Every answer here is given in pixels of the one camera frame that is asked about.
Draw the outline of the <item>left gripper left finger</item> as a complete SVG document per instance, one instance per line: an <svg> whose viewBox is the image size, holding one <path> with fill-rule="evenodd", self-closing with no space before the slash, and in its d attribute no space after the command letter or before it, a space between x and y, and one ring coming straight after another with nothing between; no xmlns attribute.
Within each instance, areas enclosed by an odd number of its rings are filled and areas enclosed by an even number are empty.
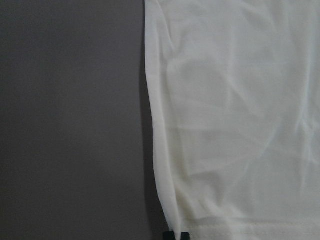
<svg viewBox="0 0 320 240"><path fill-rule="evenodd" d="M175 233L173 231L165 231L162 234L163 240L176 240Z"/></svg>

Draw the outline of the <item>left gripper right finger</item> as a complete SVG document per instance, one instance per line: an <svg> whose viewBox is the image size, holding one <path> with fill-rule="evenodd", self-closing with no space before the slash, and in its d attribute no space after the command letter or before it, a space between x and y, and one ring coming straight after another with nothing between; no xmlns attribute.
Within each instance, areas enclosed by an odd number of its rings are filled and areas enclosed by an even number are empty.
<svg viewBox="0 0 320 240"><path fill-rule="evenodd" d="M190 240L190 233L189 232L182 232L180 235L180 240Z"/></svg>

